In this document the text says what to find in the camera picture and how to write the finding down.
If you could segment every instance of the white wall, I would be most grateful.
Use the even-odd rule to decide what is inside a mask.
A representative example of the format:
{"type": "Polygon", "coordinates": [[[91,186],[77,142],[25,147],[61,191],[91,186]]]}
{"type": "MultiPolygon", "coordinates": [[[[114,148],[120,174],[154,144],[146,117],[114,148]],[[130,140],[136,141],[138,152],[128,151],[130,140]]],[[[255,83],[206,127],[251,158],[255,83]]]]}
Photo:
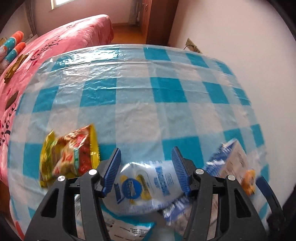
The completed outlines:
{"type": "Polygon", "coordinates": [[[261,125],[281,204],[296,182],[296,41],[266,1],[180,0],[169,45],[187,38],[237,76],[261,125]]]}
{"type": "Polygon", "coordinates": [[[35,0],[35,25],[38,36],[72,21],[107,14],[112,23],[127,23],[132,0],[74,0],[51,9],[51,0],[35,0]]]}
{"type": "Polygon", "coordinates": [[[22,4],[10,17],[2,32],[0,33],[0,39],[4,37],[9,38],[18,30],[24,33],[23,40],[26,40],[29,35],[32,34],[24,4],[22,4]]]}

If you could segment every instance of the electrical outlet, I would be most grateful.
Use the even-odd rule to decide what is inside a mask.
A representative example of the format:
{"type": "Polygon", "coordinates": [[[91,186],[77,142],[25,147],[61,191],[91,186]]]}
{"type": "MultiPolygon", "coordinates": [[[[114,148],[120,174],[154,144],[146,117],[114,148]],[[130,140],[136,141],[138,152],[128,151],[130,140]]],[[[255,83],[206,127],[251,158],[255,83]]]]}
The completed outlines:
{"type": "Polygon", "coordinates": [[[187,46],[187,48],[193,52],[202,53],[189,38],[187,39],[185,46],[187,46]]]}

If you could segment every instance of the window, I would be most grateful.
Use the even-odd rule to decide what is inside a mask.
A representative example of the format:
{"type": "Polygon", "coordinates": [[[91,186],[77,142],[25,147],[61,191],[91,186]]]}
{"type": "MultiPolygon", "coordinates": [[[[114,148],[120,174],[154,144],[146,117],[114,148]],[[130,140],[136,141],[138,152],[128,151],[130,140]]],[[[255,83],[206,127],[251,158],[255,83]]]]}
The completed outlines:
{"type": "Polygon", "coordinates": [[[51,0],[52,1],[52,9],[61,6],[67,2],[71,2],[73,0],[51,0]]]}

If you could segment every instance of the metal pin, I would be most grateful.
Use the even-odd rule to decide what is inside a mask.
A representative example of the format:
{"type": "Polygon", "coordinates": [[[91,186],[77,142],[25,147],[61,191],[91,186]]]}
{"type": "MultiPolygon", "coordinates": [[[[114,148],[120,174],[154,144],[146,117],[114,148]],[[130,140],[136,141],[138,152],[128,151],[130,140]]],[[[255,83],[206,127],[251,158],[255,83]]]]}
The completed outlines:
{"type": "Polygon", "coordinates": [[[202,175],[202,174],[204,174],[204,170],[199,168],[199,169],[195,170],[195,173],[198,175],[202,175]]]}
{"type": "Polygon", "coordinates": [[[58,180],[59,182],[62,182],[62,181],[65,180],[65,179],[66,179],[65,176],[59,176],[59,177],[57,178],[57,180],[58,180]]]}
{"type": "Polygon", "coordinates": [[[228,179],[231,180],[231,181],[234,181],[235,180],[235,176],[234,175],[229,175],[228,176],[228,179]]]}
{"type": "Polygon", "coordinates": [[[96,169],[89,170],[90,175],[95,175],[98,171],[96,169]]]}

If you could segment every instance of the pink bedspread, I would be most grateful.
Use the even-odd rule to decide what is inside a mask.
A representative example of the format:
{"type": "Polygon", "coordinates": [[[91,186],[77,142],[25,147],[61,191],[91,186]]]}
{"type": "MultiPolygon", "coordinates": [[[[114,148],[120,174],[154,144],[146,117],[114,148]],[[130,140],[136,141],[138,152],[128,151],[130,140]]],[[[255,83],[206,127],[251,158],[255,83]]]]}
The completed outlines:
{"type": "Polygon", "coordinates": [[[56,28],[30,43],[20,54],[29,54],[8,84],[0,77],[0,180],[7,181],[7,151],[13,118],[21,95],[31,77],[49,57],[68,51],[110,44],[113,28],[108,15],[97,15],[56,28]],[[7,100],[19,91],[16,101],[5,110],[7,100]]]}

